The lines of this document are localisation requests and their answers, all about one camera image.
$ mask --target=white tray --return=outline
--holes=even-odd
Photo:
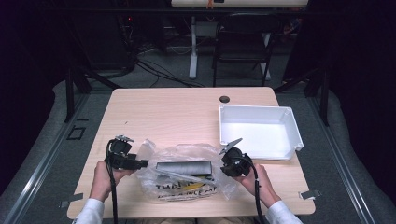
[[[251,159],[289,160],[304,147],[290,107],[220,105],[219,124],[220,143],[243,138],[235,147]]]

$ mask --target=person's right hand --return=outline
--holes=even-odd
[[[259,177],[259,185],[260,185],[260,200],[264,203],[264,205],[269,208],[271,205],[280,201],[280,197],[275,193],[274,188],[272,187],[270,178],[268,177],[267,171],[265,170],[263,165],[254,164],[254,167],[257,170],[257,175]],[[247,176],[238,176],[234,177],[236,181],[241,183],[249,193],[253,196],[255,195],[255,177],[253,168],[250,167],[250,172]]]

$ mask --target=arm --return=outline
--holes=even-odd
[[[113,170],[116,184],[126,175],[131,175],[134,171],[130,170]],[[103,212],[105,210],[104,201],[111,192],[110,176],[104,161],[96,163],[93,182],[91,187],[90,198],[85,202],[84,207],[78,214],[73,223],[101,223]]]
[[[264,166],[255,164],[254,167],[257,170],[260,181],[260,200],[268,208],[268,213],[266,216],[267,220],[272,224],[302,223],[300,219],[298,219],[289,210],[289,208],[281,201],[281,198],[275,193]],[[255,178],[252,168],[250,168],[250,172],[247,176],[238,176],[234,179],[240,182],[249,193],[254,195]]]

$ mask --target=clear plastic bag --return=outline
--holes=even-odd
[[[135,175],[151,201],[187,201],[210,197],[216,193],[222,193],[228,200],[238,190],[239,183],[220,170],[223,164],[219,150],[209,144],[184,144],[155,150],[155,144],[146,140],[137,156],[139,160],[149,160],[148,167],[138,170]],[[211,161],[212,176],[199,178],[157,171],[157,162],[168,161]]]

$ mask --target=white sleeve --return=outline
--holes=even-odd
[[[274,203],[268,209],[268,213],[265,217],[271,224],[303,223],[289,210],[289,208],[282,201]]]
[[[73,224],[99,224],[102,223],[105,205],[96,199],[88,199],[78,214]]]

